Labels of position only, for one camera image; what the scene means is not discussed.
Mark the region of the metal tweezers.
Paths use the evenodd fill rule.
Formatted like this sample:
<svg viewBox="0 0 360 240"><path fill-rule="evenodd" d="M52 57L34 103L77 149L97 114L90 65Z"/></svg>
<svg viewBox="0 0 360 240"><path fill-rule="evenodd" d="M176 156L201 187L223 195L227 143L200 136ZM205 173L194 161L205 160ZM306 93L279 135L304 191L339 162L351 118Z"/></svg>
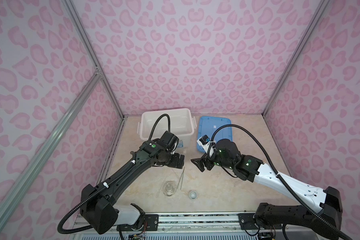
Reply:
<svg viewBox="0 0 360 240"><path fill-rule="evenodd" d="M179 179L179 182L178 182L178 185L177 185L177 189L181 189L182 188L182 184L183 184L183 179L184 179L184 172L185 172L185 168L183 168L183 172L180 176L180 179Z"/></svg>

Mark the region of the small round glass dish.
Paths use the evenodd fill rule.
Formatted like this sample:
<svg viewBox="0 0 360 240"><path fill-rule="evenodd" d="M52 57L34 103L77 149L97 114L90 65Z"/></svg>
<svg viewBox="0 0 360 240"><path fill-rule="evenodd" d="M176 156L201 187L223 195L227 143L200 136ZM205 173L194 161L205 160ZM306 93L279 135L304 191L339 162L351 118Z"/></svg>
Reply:
<svg viewBox="0 0 360 240"><path fill-rule="evenodd" d="M190 191L190 192L189 192L189 198L190 198L191 200L197 199L197 198L198 198L198 193L197 193L196 191Z"/></svg>

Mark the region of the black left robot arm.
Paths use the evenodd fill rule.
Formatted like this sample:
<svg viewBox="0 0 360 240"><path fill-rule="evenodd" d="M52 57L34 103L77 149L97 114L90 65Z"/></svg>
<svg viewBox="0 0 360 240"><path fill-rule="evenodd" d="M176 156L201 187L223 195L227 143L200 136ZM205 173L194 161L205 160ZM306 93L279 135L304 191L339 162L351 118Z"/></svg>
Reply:
<svg viewBox="0 0 360 240"><path fill-rule="evenodd" d="M153 166L182 169L185 157L175 153L179 138L165 131L159 139L147 140L132 158L116 173L93 187L82 191L80 215L98 234L104 234L113 226L130 226L140 230L144 225L145 212L136 204L119 205L122 193L146 170Z"/></svg>

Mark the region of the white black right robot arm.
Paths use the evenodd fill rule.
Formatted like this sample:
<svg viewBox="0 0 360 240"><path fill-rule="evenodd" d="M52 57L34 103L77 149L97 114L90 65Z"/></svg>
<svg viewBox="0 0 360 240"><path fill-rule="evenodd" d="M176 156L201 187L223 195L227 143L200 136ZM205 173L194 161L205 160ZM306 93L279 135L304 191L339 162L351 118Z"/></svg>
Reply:
<svg viewBox="0 0 360 240"><path fill-rule="evenodd" d="M257 225L301 226L328 240L346 239L341 231L343 206L337 189L322 189L283 173L276 173L262 160L241 154L237 145L228 139L214 142L208 136L203 136L197 143L205 153L191 161L201 172L210 171L215 166L229 169L235 177L243 181L266 186L299 203L297 206L259 204L254 214Z"/></svg>

